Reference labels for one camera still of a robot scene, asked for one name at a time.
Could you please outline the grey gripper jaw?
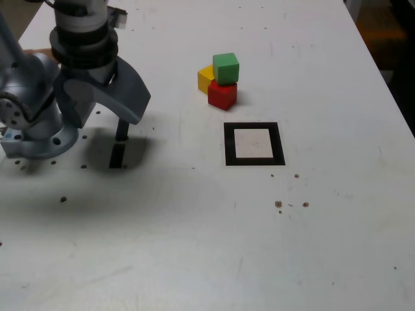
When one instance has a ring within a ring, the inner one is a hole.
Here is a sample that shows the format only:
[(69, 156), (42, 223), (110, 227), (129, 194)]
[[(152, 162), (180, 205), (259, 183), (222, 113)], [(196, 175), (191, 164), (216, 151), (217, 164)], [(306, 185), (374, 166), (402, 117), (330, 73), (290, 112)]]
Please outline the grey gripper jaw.
[(92, 87), (67, 76), (58, 76), (53, 87), (64, 119), (76, 128), (83, 128), (95, 107)]
[(117, 57), (112, 82), (106, 86), (93, 85), (93, 96), (121, 120), (138, 124), (142, 119), (151, 95), (137, 71)]

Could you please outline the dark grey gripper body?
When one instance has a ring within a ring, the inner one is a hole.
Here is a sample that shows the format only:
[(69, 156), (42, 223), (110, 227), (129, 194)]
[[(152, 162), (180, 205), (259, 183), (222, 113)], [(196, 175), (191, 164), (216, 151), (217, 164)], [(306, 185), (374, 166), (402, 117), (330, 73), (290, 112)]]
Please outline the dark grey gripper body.
[(60, 69), (60, 86), (62, 87), (68, 80), (94, 81), (107, 86), (112, 81), (116, 71), (117, 59), (94, 68), (81, 67), (72, 61), (64, 62)]

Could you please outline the person's hand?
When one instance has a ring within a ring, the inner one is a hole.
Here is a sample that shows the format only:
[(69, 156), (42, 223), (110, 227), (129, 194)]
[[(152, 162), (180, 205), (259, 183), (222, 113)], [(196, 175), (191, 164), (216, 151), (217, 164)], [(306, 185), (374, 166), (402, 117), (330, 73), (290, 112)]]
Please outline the person's hand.
[(48, 49), (26, 49), (26, 50), (24, 50), (24, 53), (25, 54), (41, 53), (41, 54), (44, 54), (44, 55), (46, 55), (48, 57), (52, 57), (53, 56), (52, 51), (51, 51), (50, 48), (48, 48)]

